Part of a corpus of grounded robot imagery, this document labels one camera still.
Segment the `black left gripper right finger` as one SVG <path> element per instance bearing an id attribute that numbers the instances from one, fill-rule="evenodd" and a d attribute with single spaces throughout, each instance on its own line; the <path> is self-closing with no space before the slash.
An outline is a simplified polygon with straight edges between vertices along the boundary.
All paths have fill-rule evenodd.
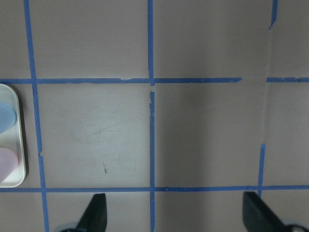
<path id="1" fill-rule="evenodd" d="M 242 198 L 242 221 L 248 232 L 292 232 L 256 192 L 246 191 Z"/>

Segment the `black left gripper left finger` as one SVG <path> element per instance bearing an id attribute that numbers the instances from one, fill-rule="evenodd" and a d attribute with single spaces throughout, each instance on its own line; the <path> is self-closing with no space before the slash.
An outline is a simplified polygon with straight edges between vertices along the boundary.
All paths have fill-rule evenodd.
<path id="1" fill-rule="evenodd" d="M 94 194 L 84 211 L 76 230 L 79 232 L 105 232 L 107 228 L 107 203 L 105 193 Z"/>

